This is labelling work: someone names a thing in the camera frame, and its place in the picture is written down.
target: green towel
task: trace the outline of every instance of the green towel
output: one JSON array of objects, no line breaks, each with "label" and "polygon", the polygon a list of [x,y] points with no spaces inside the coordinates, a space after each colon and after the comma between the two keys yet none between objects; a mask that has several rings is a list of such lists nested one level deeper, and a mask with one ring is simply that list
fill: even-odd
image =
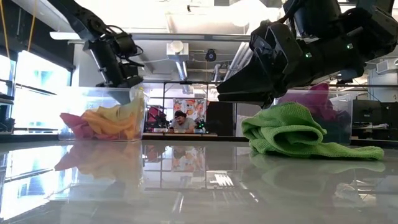
[{"label": "green towel", "polygon": [[335,142],[322,143],[326,130],[311,112],[298,103],[284,103],[258,112],[242,122],[243,135],[250,147],[261,153],[278,152],[290,157],[311,156],[376,159],[384,157],[379,147],[351,149]]}]

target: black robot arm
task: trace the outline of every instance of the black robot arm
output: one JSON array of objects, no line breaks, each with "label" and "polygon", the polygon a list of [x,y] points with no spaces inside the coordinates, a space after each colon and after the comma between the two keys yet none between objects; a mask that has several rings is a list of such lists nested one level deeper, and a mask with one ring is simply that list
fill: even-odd
[{"label": "black robot arm", "polygon": [[88,44],[104,78],[104,83],[98,86],[129,88],[142,82],[137,67],[144,65],[129,58],[143,50],[134,43],[131,34],[116,26],[107,26],[74,0],[49,0],[49,3],[65,16],[72,29]]},{"label": "black robot arm", "polygon": [[[286,16],[264,21],[252,32],[251,61],[217,87],[218,99],[267,108],[289,88],[316,78],[335,72],[344,80],[362,76],[365,62],[397,45],[393,3],[359,0],[342,14],[337,0],[288,0]],[[287,19],[290,27],[284,24]]]}]

